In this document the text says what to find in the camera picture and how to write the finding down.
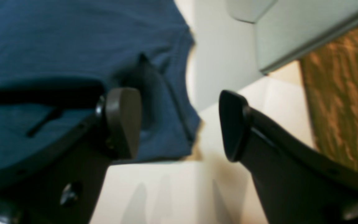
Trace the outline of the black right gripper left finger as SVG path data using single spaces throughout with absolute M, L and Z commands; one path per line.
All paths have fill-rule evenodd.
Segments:
M 141 120 L 138 89 L 101 96 L 62 138 L 0 171 L 0 224 L 88 224 L 111 163 L 137 156 Z

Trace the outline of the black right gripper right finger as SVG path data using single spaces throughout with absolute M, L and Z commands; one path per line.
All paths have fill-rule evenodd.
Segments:
M 250 173 L 270 224 L 358 224 L 358 173 L 317 153 L 236 92 L 219 96 L 225 155 Z

